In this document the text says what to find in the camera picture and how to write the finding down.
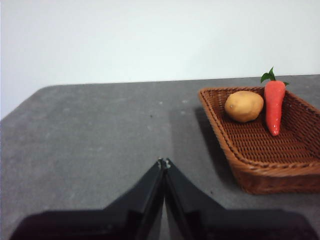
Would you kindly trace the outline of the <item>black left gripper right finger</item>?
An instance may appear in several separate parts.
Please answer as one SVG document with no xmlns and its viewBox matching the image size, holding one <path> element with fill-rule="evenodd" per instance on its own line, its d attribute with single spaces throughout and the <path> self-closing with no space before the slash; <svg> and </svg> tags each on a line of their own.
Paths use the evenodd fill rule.
<svg viewBox="0 0 320 240">
<path fill-rule="evenodd" d="M 301 214 L 281 209 L 226 209 L 197 188 L 170 159 L 165 205 L 173 240 L 314 240 Z"/>
</svg>

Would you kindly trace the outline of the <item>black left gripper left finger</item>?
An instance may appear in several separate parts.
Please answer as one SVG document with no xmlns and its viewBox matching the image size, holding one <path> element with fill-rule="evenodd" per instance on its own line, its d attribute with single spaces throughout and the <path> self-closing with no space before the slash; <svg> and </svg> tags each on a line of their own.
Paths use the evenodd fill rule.
<svg viewBox="0 0 320 240">
<path fill-rule="evenodd" d="M 107 207 L 25 217 L 12 240 L 157 240 L 164 205 L 163 159 Z"/>
</svg>

